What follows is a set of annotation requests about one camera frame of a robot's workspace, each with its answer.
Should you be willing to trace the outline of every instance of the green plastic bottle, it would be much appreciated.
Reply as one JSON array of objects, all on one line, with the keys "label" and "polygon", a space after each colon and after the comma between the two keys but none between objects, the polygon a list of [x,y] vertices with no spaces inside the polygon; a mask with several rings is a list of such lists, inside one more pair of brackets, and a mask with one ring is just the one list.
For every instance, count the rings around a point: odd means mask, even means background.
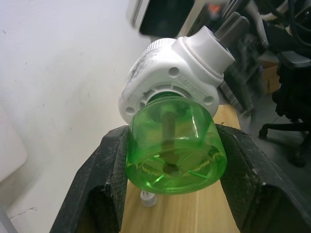
[{"label": "green plastic bottle", "polygon": [[157,194],[184,194],[220,179],[227,159],[209,112],[173,93],[162,93],[132,118],[126,174]]}]

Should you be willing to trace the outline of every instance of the small plastic part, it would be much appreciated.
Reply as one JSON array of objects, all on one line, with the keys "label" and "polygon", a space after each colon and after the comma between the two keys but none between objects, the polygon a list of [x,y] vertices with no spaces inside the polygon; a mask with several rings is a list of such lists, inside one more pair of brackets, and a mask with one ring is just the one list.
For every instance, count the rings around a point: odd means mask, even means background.
[{"label": "small plastic part", "polygon": [[145,207],[151,207],[156,204],[156,195],[142,190],[140,193],[141,204]]}]

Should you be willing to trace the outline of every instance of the chair wheel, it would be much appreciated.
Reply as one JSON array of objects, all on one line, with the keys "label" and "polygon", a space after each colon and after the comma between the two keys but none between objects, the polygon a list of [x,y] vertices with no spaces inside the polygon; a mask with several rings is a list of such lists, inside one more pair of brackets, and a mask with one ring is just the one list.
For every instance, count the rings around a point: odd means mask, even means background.
[{"label": "chair wheel", "polygon": [[266,137],[267,134],[268,134],[268,129],[262,128],[261,130],[259,130],[259,136]]},{"label": "chair wheel", "polygon": [[290,163],[297,167],[303,167],[306,165],[305,160],[302,157],[302,154],[300,151],[297,151],[293,157],[290,159]]}]

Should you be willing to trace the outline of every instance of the office chair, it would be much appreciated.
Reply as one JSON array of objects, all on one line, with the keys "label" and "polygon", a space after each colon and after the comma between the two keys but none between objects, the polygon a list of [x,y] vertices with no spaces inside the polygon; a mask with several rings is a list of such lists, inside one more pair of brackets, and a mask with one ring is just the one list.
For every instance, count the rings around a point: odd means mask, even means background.
[{"label": "office chair", "polygon": [[261,137],[266,137],[268,129],[281,131],[308,131],[307,137],[298,150],[289,159],[295,166],[303,167],[303,154],[311,145],[311,60],[293,51],[279,54],[278,74],[281,88],[272,94],[276,103],[276,113],[285,115],[294,123],[265,124],[259,131]]}]

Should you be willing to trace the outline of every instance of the wooden board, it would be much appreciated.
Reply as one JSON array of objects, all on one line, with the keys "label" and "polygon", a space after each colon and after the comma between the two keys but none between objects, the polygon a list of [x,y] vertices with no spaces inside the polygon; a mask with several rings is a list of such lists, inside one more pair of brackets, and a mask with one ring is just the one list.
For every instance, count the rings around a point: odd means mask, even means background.
[{"label": "wooden board", "polygon": [[[214,117],[217,124],[239,129],[235,109],[220,105]],[[141,190],[129,182],[122,233],[238,233],[220,181],[200,191],[157,195],[153,207],[140,203]]]}]

